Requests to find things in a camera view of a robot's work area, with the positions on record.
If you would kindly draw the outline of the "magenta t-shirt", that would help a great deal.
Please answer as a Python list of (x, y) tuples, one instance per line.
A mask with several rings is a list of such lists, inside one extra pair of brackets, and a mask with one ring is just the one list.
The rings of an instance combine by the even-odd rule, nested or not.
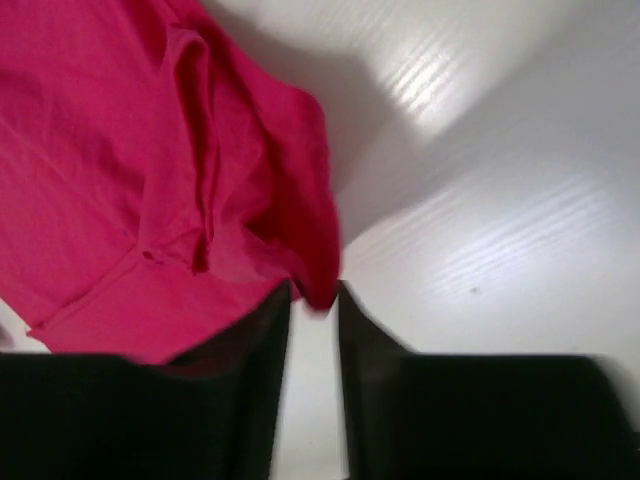
[(196, 1), (1, 5), (1, 296), (56, 353), (160, 364), (280, 283), (332, 305), (323, 111)]

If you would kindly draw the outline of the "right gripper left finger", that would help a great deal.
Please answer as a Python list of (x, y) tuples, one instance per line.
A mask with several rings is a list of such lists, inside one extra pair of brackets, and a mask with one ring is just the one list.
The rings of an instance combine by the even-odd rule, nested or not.
[(278, 286), (161, 366), (113, 355), (1, 357), (5, 479), (266, 479), (290, 324)]

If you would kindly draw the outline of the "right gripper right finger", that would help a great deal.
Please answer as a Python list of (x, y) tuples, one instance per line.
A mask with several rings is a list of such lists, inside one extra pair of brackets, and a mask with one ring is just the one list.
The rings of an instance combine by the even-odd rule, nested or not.
[(414, 351), (346, 284), (338, 347), (352, 479), (635, 479), (613, 378), (576, 355)]

